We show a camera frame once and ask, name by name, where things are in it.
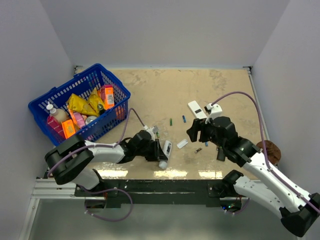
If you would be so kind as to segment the white battery cover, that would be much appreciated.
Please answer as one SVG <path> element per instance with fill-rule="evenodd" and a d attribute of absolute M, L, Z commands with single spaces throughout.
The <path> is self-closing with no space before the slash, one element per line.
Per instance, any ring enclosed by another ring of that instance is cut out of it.
<path fill-rule="evenodd" d="M 183 139 L 182 141 L 180 141 L 178 144 L 177 144 L 177 148 L 178 149 L 181 149 L 183 148 L 184 146 L 186 146 L 188 144 L 188 140 L 187 139 Z"/>

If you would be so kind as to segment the white remote control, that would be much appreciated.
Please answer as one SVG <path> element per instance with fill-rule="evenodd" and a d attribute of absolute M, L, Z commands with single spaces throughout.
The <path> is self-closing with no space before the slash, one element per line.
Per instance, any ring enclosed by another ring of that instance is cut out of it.
<path fill-rule="evenodd" d="M 171 152 L 172 152 L 173 144 L 171 141 L 166 140 L 164 142 L 163 146 L 163 158 L 159 160 L 158 166 L 162 169 L 165 170 L 168 166 L 168 160 L 170 158 Z"/>

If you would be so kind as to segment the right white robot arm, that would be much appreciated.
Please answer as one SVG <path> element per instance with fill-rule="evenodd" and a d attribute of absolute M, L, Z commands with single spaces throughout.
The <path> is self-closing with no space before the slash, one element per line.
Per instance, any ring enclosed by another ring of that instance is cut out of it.
<path fill-rule="evenodd" d="M 255 184 L 243 173 L 232 170 L 215 186 L 222 198 L 236 194 L 248 197 L 273 212 L 290 233 L 300 238 L 319 218 L 319 193 L 303 190 L 271 166 L 256 145 L 238 135 L 229 117 L 220 116 L 209 122 L 195 118 L 186 133 L 192 142 L 214 143 L 228 160 L 260 181 Z"/>

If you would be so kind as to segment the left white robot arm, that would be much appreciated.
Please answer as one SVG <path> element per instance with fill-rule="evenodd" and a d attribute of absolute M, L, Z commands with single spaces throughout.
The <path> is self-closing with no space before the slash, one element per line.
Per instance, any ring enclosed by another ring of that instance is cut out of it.
<path fill-rule="evenodd" d="M 168 160 L 155 133 L 147 129 L 112 144 L 95 143 L 75 135 L 49 151 L 45 162 L 49 167 L 47 175 L 53 176 L 58 185 L 72 182 L 85 188 L 92 196 L 99 196 L 104 190 L 104 181 L 88 164 L 125 164 L 135 157 L 144 157 L 148 162 Z"/>

